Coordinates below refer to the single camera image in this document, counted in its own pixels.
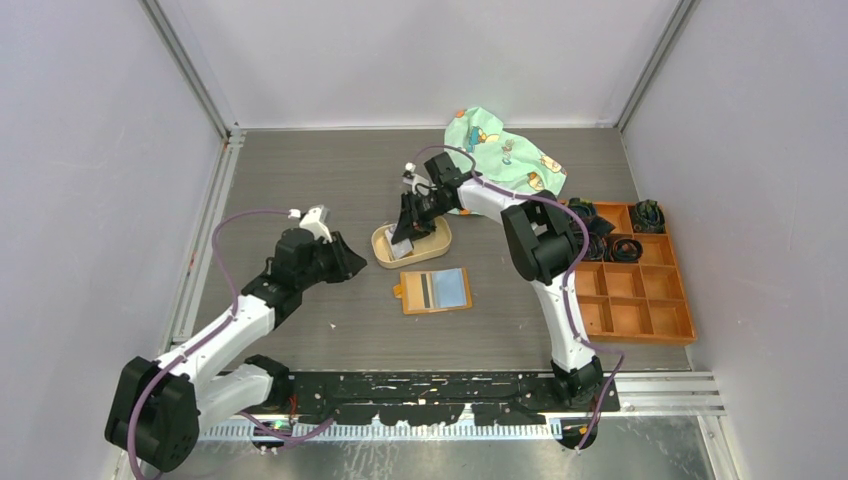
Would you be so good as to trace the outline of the credit card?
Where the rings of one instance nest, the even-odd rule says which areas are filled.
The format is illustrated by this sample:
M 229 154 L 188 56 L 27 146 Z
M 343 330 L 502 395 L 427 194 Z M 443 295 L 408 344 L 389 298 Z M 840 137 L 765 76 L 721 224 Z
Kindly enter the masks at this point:
M 393 260 L 401 260 L 414 251 L 414 245 L 410 240 L 403 240 L 398 243 L 390 244 L 390 253 Z

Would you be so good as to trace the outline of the orange leather card holder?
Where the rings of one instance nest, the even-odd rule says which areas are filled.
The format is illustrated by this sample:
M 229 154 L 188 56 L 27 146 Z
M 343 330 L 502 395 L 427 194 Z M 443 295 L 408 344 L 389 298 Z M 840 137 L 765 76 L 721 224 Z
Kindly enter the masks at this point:
M 405 315 L 466 310 L 473 306 L 465 268 L 401 272 L 393 295 L 401 302 Z

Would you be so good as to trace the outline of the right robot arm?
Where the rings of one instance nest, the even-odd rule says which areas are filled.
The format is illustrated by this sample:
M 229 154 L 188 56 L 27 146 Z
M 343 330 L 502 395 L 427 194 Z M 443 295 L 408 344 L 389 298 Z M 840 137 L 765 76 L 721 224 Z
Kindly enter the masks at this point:
M 453 210 L 469 210 L 497 222 L 515 270 L 541 305 L 556 400 L 577 411 L 604 396 L 609 382 L 582 324 L 576 294 L 575 270 L 586 250 L 573 230 L 578 216 L 547 190 L 524 194 L 501 187 L 475 169 L 461 170 L 446 152 L 424 167 L 430 182 L 423 187 L 411 184 L 402 193 L 392 243 L 434 233 L 437 219 Z

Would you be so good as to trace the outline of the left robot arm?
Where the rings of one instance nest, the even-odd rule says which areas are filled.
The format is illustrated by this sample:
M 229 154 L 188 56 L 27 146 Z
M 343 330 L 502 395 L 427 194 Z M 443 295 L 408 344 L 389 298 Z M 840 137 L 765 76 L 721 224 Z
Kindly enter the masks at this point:
M 366 265 L 337 231 L 285 230 L 263 271 L 216 320 L 157 359 L 137 356 L 123 367 L 105 440 L 170 472 L 218 423 L 254 407 L 289 407 L 294 384 L 285 365 L 253 355 L 230 373 L 224 367 L 292 315 L 308 288 L 348 281 Z

